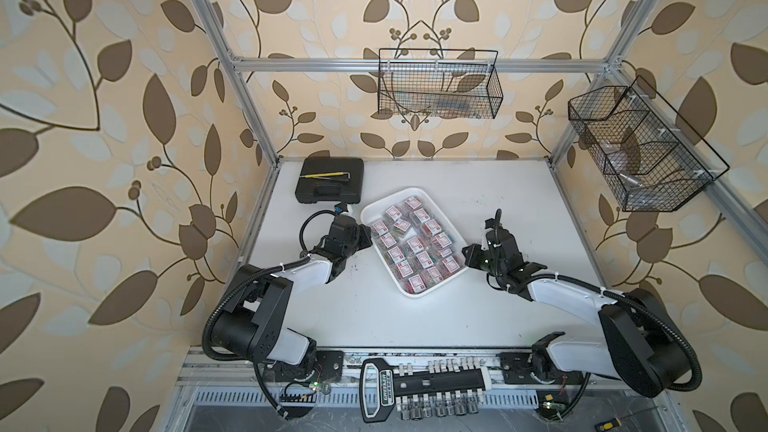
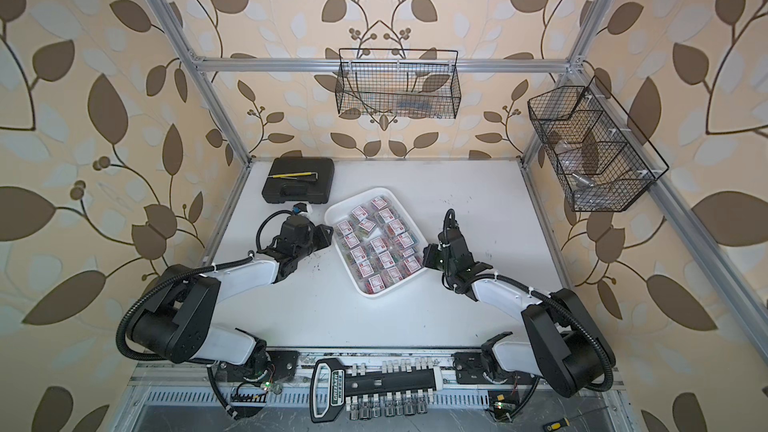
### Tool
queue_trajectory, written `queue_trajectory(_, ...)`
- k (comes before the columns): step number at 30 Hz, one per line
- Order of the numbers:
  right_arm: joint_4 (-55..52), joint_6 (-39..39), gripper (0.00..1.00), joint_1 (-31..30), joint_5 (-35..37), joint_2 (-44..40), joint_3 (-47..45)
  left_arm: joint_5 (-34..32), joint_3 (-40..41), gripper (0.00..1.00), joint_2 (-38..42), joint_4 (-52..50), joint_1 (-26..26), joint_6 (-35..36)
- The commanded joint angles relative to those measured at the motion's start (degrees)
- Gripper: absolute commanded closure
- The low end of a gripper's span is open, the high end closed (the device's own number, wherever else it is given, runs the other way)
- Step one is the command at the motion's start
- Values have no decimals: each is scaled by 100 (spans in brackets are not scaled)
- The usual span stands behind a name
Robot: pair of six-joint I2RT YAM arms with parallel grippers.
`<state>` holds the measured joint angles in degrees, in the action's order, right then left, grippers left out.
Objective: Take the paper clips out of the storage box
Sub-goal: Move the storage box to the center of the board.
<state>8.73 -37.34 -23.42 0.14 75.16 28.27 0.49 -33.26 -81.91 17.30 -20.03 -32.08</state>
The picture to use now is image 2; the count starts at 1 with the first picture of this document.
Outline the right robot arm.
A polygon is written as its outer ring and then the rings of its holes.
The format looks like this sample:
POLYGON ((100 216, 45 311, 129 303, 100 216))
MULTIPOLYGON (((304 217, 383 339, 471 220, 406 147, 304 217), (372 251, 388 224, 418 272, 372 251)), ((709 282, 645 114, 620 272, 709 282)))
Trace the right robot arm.
POLYGON ((486 380, 503 383, 524 373, 544 380, 563 397, 613 387, 615 354, 579 297, 568 288, 539 291, 475 260, 454 210, 446 212, 438 242, 424 249, 424 265, 441 273, 446 289, 523 324, 524 338, 502 332, 481 345, 486 380))

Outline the white plastic tray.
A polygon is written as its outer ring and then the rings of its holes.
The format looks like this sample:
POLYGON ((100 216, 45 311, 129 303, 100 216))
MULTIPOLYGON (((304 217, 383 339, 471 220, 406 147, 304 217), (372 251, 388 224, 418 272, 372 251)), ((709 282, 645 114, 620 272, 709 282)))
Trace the white plastic tray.
POLYGON ((392 191, 375 187, 330 206, 324 215, 334 247, 359 294, 374 299, 424 270, 427 241, 392 191))

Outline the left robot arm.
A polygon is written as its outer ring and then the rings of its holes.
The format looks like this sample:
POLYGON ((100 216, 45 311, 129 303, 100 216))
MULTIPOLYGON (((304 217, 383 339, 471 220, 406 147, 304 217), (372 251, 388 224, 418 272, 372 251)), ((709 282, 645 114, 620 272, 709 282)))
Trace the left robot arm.
POLYGON ((244 382, 257 386, 270 386, 277 368, 264 340, 214 324, 215 309, 236 295, 285 280, 303 259, 331 246, 333 228, 314 223, 306 212, 306 204, 299 203, 270 214, 271 219, 284 219, 279 234, 241 259, 200 268, 168 267, 121 318, 117 350, 137 362, 205 366, 217 402, 231 419, 240 419, 217 383, 220 368, 230 364, 244 382))

